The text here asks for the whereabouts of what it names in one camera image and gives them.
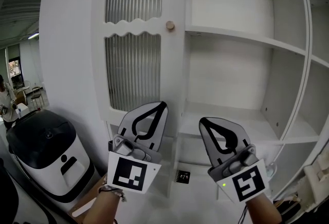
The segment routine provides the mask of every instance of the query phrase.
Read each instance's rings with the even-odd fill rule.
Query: white cabinet
[[[93,0],[95,90],[111,135],[140,104],[169,107],[152,193],[169,195],[177,169],[206,173],[201,117],[240,124],[257,156],[277,162],[273,197],[315,158],[329,127],[328,2]]]

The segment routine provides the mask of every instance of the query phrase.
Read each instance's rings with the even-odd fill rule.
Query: floor
[[[34,100],[34,105],[33,105],[33,102],[31,100],[33,94],[29,94],[27,96],[27,106],[29,108],[30,111],[34,111],[36,110],[38,107],[40,107],[41,109],[47,109],[49,110],[49,101],[48,101],[48,97],[47,97],[47,93],[44,89],[41,89],[41,95],[42,95],[42,98],[43,98],[43,101],[42,101],[42,98],[40,97],[39,99],[35,99]]]

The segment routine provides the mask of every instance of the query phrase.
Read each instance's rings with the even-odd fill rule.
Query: black and white appliance
[[[51,111],[20,119],[7,141],[26,176],[65,212],[100,178],[73,125]]]
[[[30,197],[10,176],[0,159],[1,223],[66,224],[63,218]]]

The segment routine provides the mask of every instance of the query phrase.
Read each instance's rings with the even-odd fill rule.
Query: ceiling light
[[[36,36],[39,36],[39,33],[35,33],[35,34],[33,34],[32,36],[30,36],[30,37],[28,38],[28,40],[29,40],[29,39],[32,39],[32,38],[34,38],[34,37],[36,37]]]

